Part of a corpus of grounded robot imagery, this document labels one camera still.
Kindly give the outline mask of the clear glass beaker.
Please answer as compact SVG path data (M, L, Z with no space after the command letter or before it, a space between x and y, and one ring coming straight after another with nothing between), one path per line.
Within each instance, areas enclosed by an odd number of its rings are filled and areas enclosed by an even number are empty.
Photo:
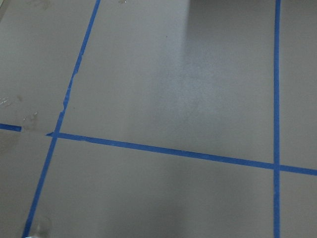
M27 234L23 238L50 238L52 231L52 222L46 216L36 217Z

